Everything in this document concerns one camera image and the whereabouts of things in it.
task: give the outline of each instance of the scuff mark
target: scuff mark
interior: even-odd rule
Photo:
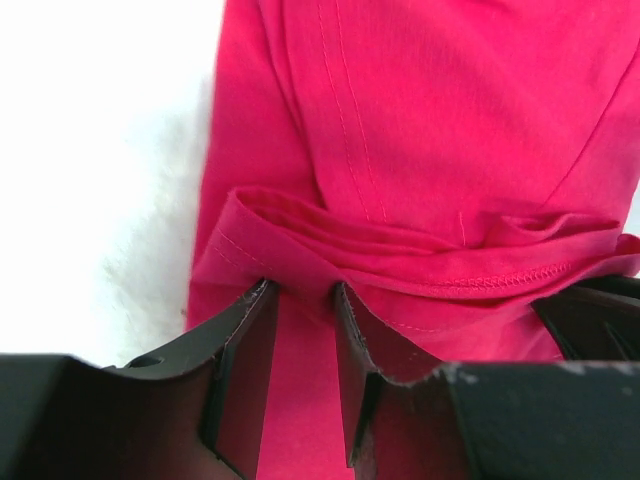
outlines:
[[[630,363],[612,363],[611,366],[623,375],[633,375],[635,372],[633,365]]]
[[[480,381],[480,379],[476,375],[471,375],[470,373],[460,372],[458,374],[461,380],[467,382],[469,385],[475,385]]]
[[[566,370],[567,372],[570,372],[570,373],[574,373],[576,375],[587,374],[587,369],[581,363],[563,362],[563,363],[559,363],[558,366],[561,369]]]
[[[460,362],[447,363],[436,369],[436,371],[433,372],[433,376],[436,378],[440,378],[440,375],[442,374],[449,383],[456,383],[456,380],[458,379],[458,369],[461,366],[462,363]]]

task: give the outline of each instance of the red garment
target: red garment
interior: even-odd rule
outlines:
[[[531,300],[640,268],[640,1],[228,0],[189,326],[284,286],[260,479],[345,468],[328,292],[443,360],[553,360]]]

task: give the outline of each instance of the white background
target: white background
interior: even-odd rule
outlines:
[[[181,332],[222,8],[0,0],[0,352]]]

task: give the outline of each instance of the pink shirt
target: pink shirt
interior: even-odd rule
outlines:
[[[443,360],[552,361],[529,303],[635,274],[638,0],[227,0],[189,326],[284,288],[260,479],[345,468],[328,293]]]

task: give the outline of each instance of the seam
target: seam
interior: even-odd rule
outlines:
[[[269,272],[273,273],[273,269],[270,266],[265,265],[263,262],[261,262],[260,260],[255,258],[253,255],[251,255],[250,253],[245,251],[240,245],[238,245],[236,242],[231,240],[227,235],[225,235],[225,233],[222,230],[220,230],[219,227],[216,227],[216,230],[218,231],[218,233],[220,233],[222,238],[224,238],[227,242],[229,242],[231,245],[233,245],[236,250],[238,250],[240,253],[244,254],[247,258],[250,258],[251,260],[253,260],[257,264],[259,264],[262,267],[266,268],[267,270],[269,270]]]
[[[324,25],[322,22],[322,10],[320,8],[320,0],[317,2],[318,6],[318,20],[320,22],[320,36],[322,37],[322,53],[324,56],[324,66],[327,71],[327,77],[329,77],[329,83],[331,84],[331,90],[333,91],[333,98],[336,102],[336,106],[338,107],[338,114],[340,115],[340,123],[342,124],[342,134],[344,137],[344,149],[347,156],[347,164],[349,165],[349,171],[351,172],[351,178],[353,179],[353,184],[356,187],[356,191],[358,193],[358,198],[360,199],[360,203],[362,204],[362,209],[364,210],[364,214],[367,218],[367,221],[370,221],[369,212],[367,211],[367,207],[364,204],[364,199],[362,197],[362,192],[360,191],[360,187],[358,186],[358,182],[356,181],[356,176],[353,172],[353,164],[351,162],[351,154],[349,153],[349,143],[347,140],[347,127],[344,121],[344,114],[342,112],[342,107],[340,106],[340,102],[338,100],[338,92],[336,91],[336,86],[333,81],[333,76],[331,75],[331,68],[329,67],[329,57],[327,55],[327,42],[324,35]]]
[[[571,164],[571,166],[569,167],[567,172],[564,174],[564,176],[560,179],[560,182],[558,182],[558,184],[551,191],[551,193],[549,194],[547,199],[538,207],[538,210],[543,208],[545,205],[547,205],[547,203],[549,203],[549,201],[553,198],[553,196],[556,193],[558,193],[558,190],[560,190],[560,187],[562,186],[562,184],[564,184],[564,182],[567,180],[567,178],[569,177],[571,172],[575,169],[576,165],[580,162],[580,160],[582,160],[582,156],[584,155],[585,150],[591,144],[591,141],[593,140],[593,137],[596,135],[596,132],[600,128],[600,124],[602,123],[603,118],[608,113],[609,107],[613,103],[613,100],[616,98],[616,95],[618,94],[618,90],[620,89],[620,85],[622,85],[622,83],[624,82],[626,76],[629,74],[629,71],[631,70],[631,66],[633,65],[633,62],[635,61],[636,57],[638,56],[638,50],[640,50],[640,39],[638,40],[638,45],[636,46],[636,50],[635,50],[634,54],[631,56],[631,61],[629,62],[629,65],[627,65],[627,68],[625,68],[624,72],[622,73],[622,76],[620,77],[620,80],[618,80],[618,84],[616,85],[616,88],[613,89],[613,93],[611,94],[611,98],[609,99],[609,101],[607,102],[607,105],[602,110],[602,113],[600,114],[600,118],[598,118],[598,121],[596,122],[595,126],[593,127],[593,130],[589,134],[589,137],[587,138],[587,141],[585,142],[585,144],[583,145],[582,149],[580,150],[580,153],[578,154],[578,156],[576,157],[574,162]]]
[[[568,271],[573,266],[572,263],[558,263],[547,267],[533,270],[525,270],[509,275],[496,275],[493,277],[477,278],[457,278],[446,282],[424,282],[421,285],[433,287],[456,287],[465,290],[487,290],[491,288],[514,287],[525,285],[538,280],[545,280],[549,277]]]
[[[229,257],[227,257],[224,253],[222,253],[222,251],[216,247],[215,245],[213,246],[213,249],[218,252],[218,255],[220,255],[223,259],[225,259],[227,262],[229,262],[229,264],[233,265],[234,267],[236,267],[238,270],[242,270],[242,268],[240,268],[240,265],[238,265],[236,262],[232,261],[229,259]]]
[[[340,6],[338,5],[338,0],[335,0],[335,3],[336,3],[336,17],[338,20],[338,38],[340,39],[340,54],[342,56],[342,65],[344,66],[344,71],[347,77],[347,85],[349,86],[349,92],[351,92],[351,98],[353,99],[353,105],[355,107],[356,117],[358,119],[358,127],[360,128],[360,135],[362,136],[365,161],[367,163],[367,170],[369,172],[369,180],[371,181],[371,186],[373,187],[373,191],[375,192],[376,198],[378,199],[378,203],[380,204],[380,208],[382,209],[382,217],[384,219],[384,223],[387,223],[387,211],[385,210],[384,205],[382,204],[382,198],[380,197],[378,186],[376,184],[375,179],[373,178],[373,172],[371,171],[371,157],[369,156],[369,147],[367,145],[367,138],[364,134],[364,127],[362,125],[362,116],[360,115],[360,108],[358,107],[356,94],[353,91],[353,84],[351,83],[351,76],[349,75],[349,68],[347,67],[347,59],[344,53],[344,41],[342,37],[342,21],[340,19]]]
[[[396,326],[396,327],[408,328],[409,330],[415,330],[417,332],[423,332],[423,333],[442,333],[442,332],[449,332],[449,331],[455,330],[455,329],[450,329],[450,328],[436,328],[436,329],[433,329],[433,330],[429,330],[429,329],[426,329],[426,328],[414,327],[413,325],[406,325],[406,324],[400,323],[400,322],[394,322],[392,320],[385,320],[384,322],[388,323],[389,325]]]

